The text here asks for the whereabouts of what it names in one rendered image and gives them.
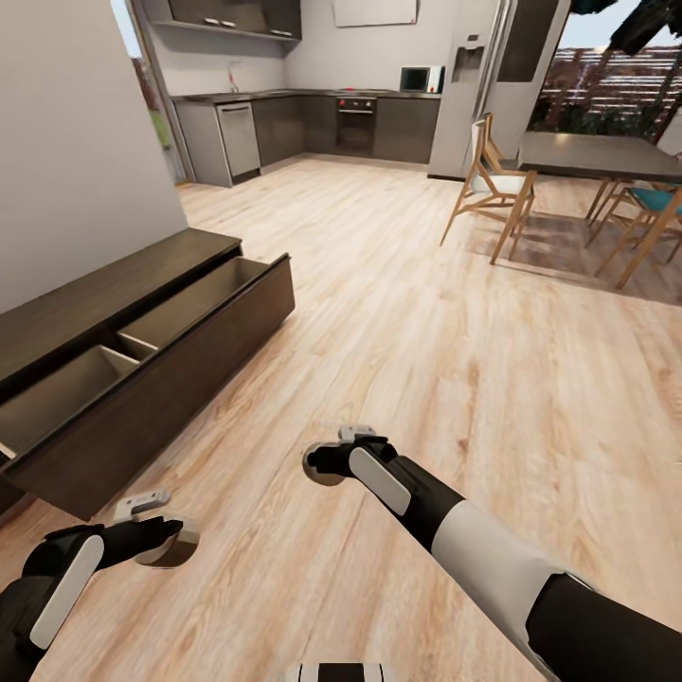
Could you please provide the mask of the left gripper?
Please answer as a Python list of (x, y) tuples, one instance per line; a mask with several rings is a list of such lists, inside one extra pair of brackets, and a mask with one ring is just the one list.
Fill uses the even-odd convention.
[(130, 560), (145, 550), (163, 546), (165, 540), (180, 531), (182, 527), (183, 522), (180, 520), (164, 522), (163, 516), (145, 519), (142, 522), (118, 524), (116, 528), (122, 532), (124, 546), (114, 564)]

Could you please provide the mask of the pillar candle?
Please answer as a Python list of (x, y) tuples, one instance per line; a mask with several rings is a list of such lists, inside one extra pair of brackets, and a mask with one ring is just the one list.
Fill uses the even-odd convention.
[(163, 516), (164, 522), (180, 520), (183, 527), (173, 536), (168, 537), (163, 546), (145, 550), (134, 556), (134, 560), (141, 565), (175, 567), (184, 564), (195, 552), (200, 542), (199, 524), (190, 517), (173, 511), (158, 511), (148, 519)]
[(302, 455), (302, 468), (304, 470), (304, 474), (316, 484), (320, 484), (322, 486), (337, 486), (346, 478), (345, 476), (338, 474), (318, 473), (315, 467), (311, 467), (308, 464), (307, 456), (310, 453), (315, 452), (321, 446), (336, 448), (338, 447), (338, 441), (327, 440), (323, 442), (314, 442), (314, 444), (312, 444), (312, 446), (310, 446)]

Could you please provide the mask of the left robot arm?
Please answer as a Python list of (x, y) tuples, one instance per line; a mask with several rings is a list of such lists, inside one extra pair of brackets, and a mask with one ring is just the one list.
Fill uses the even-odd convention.
[(0, 592), (0, 682), (29, 682), (92, 575), (163, 546), (183, 527), (138, 514), (171, 503), (168, 490), (120, 499), (113, 526), (58, 529), (30, 553), (22, 578)]

